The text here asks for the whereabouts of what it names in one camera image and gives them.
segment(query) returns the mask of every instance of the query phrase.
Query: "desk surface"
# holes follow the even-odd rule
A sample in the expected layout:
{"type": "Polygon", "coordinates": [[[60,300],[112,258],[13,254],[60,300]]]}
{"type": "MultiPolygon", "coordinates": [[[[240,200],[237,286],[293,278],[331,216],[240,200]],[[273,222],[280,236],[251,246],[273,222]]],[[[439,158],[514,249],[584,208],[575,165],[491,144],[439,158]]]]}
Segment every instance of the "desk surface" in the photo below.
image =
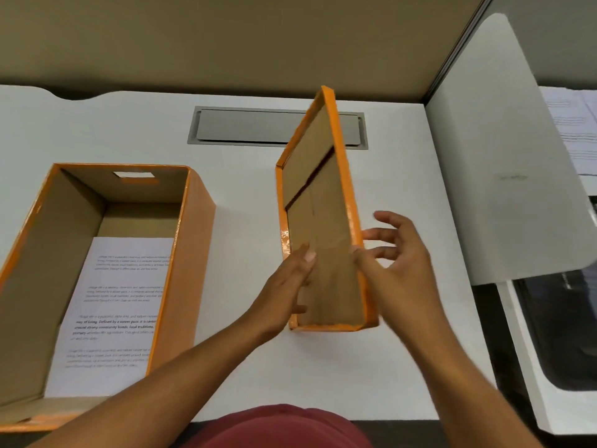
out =
{"type": "MultiPolygon", "coordinates": [[[[184,164],[217,204],[196,341],[248,308],[282,254],[274,166],[279,147],[186,144],[196,105],[305,110],[309,100],[114,92],[66,101],[0,86],[0,258],[53,162],[184,164]]],[[[444,307],[473,361],[494,381],[422,105],[339,101],[364,112],[369,150],[348,151],[363,227],[386,209],[427,244],[444,307]]],[[[261,404],[319,407],[349,419],[436,419],[418,369],[382,323],[358,333],[284,331],[249,356],[196,420],[261,404]]]]}

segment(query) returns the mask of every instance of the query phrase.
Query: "right hand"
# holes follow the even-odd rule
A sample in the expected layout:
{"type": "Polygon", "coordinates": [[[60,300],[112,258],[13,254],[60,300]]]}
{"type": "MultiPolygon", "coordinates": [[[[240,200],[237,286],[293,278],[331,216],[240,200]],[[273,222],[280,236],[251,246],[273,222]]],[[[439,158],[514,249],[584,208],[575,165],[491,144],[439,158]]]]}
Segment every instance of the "right hand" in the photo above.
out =
{"type": "Polygon", "coordinates": [[[366,229],[363,239],[392,246],[353,247],[353,257],[386,323],[407,348],[435,343],[453,333],[439,300],[431,257],[413,222],[388,211],[376,211],[373,216],[392,227],[366,229]],[[386,269],[376,258],[394,262],[386,269]]]}

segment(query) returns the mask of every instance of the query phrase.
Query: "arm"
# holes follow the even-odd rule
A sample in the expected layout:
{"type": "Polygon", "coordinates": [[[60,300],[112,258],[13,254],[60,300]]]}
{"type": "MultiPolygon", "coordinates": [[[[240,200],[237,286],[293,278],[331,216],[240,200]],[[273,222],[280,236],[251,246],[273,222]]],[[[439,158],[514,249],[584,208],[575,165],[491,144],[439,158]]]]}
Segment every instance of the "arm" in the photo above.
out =
{"type": "Polygon", "coordinates": [[[413,222],[393,212],[374,217],[391,228],[363,231],[392,246],[354,248],[386,323],[419,366],[454,448],[541,448],[518,415],[476,368],[444,314],[431,259],[413,222]],[[387,269],[376,258],[394,262],[387,269]]]}
{"type": "Polygon", "coordinates": [[[166,448],[254,349],[276,336],[315,264],[302,247],[267,280],[250,309],[198,346],[65,424],[32,448],[166,448]]]}

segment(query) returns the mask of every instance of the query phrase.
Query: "cardboard box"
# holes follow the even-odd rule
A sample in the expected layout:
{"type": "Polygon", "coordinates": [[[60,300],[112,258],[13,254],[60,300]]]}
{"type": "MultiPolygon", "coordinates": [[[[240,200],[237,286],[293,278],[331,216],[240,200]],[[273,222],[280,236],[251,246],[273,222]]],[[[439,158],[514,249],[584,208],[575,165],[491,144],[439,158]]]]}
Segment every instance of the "cardboard box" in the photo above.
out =
{"type": "Polygon", "coordinates": [[[334,91],[321,87],[276,164],[284,259],[304,243],[317,265],[298,302],[291,329],[356,331],[379,324],[367,282],[350,256],[363,245],[334,91]]]}
{"type": "Polygon", "coordinates": [[[174,238],[147,373],[193,346],[214,214],[187,166],[52,166],[0,273],[0,431],[55,429],[104,399],[44,398],[95,236],[174,238]]]}

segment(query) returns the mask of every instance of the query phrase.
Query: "fingernail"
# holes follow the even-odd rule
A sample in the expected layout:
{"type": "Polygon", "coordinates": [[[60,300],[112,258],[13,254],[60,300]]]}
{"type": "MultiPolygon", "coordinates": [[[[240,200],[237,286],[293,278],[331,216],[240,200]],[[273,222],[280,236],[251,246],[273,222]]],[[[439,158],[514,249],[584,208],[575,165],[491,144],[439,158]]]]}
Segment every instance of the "fingernail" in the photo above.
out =
{"type": "Polygon", "coordinates": [[[313,262],[316,256],[316,252],[314,252],[313,250],[307,250],[307,253],[304,254],[303,258],[306,262],[313,262]]]}

